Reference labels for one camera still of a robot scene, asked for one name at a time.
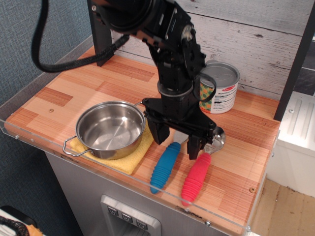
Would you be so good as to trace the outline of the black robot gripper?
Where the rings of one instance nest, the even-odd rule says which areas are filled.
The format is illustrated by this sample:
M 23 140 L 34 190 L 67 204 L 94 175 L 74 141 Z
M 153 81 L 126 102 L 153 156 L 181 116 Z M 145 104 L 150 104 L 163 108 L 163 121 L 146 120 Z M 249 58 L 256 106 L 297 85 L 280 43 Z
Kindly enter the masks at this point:
M 144 98 L 142 104 L 150 132 L 158 145 L 169 137 L 170 128 L 189 135 L 189 160 L 196 160 L 205 145 L 212 143 L 217 125 L 201 111 L 192 92 L 173 97 Z

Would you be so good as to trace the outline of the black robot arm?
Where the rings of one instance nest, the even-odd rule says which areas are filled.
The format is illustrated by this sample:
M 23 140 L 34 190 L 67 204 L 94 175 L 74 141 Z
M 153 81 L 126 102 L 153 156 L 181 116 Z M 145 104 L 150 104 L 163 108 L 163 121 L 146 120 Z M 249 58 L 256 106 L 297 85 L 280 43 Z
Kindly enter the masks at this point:
M 158 70 L 160 98 L 145 98 L 145 116 L 157 144 L 170 128 L 188 135 L 188 154 L 198 157 L 216 124 L 200 110 L 205 55 L 190 16 L 173 0 L 96 0 L 95 13 L 111 30 L 147 44 Z

